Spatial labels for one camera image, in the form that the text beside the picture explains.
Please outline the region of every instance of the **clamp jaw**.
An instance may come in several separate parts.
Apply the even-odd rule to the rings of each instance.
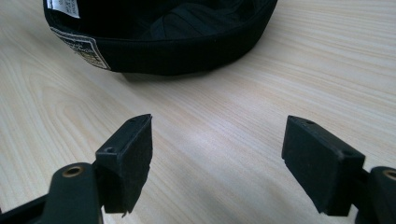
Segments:
[[[149,175],[151,115],[127,120],[97,151],[93,164],[55,172],[49,193],[0,216],[2,224],[102,224],[107,213],[131,213]]]
[[[396,223],[396,170],[367,173],[363,154],[315,122],[288,117],[282,158],[318,212],[345,217],[354,204],[357,224]]]

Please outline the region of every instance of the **light wood tabletop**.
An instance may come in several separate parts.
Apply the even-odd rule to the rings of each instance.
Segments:
[[[0,207],[48,192],[151,114],[153,158],[132,214],[105,223],[354,223],[318,214],[281,159],[288,115],[396,166],[396,1],[280,0],[240,60],[160,77],[96,68],[51,32],[40,0],[0,4]]]

